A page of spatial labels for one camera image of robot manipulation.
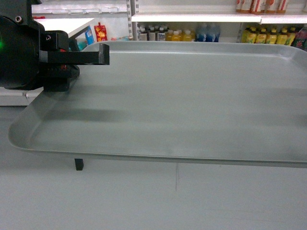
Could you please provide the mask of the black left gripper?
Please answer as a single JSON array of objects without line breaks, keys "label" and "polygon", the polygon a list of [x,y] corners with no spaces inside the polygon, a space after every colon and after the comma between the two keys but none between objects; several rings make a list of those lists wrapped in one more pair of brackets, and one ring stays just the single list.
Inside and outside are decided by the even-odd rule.
[{"label": "black left gripper", "polygon": [[109,65],[109,45],[98,51],[67,52],[69,36],[47,31],[32,17],[39,0],[0,2],[0,85],[8,90],[65,92],[80,70],[75,65]]}]

